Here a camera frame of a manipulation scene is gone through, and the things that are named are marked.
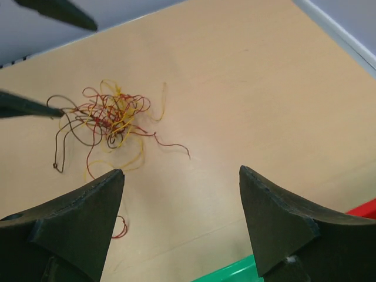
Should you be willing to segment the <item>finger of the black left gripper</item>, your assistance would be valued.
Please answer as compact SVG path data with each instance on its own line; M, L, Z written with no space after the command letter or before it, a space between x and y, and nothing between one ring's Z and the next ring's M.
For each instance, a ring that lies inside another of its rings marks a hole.
M69 0L14 0L14 2L51 19L89 31L98 30L96 21Z
M1 119L21 116L61 118L63 111L1 89Z

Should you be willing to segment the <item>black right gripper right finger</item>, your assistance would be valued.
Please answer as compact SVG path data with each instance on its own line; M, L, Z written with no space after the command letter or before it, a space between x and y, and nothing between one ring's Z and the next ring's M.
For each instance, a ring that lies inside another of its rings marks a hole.
M328 209L239 170L257 271L265 281L374 281L375 220Z

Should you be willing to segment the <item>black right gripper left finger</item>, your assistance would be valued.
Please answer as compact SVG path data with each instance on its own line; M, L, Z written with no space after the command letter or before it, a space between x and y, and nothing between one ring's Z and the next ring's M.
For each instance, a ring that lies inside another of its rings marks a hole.
M1 281L100 281L124 182L113 169L1 219Z

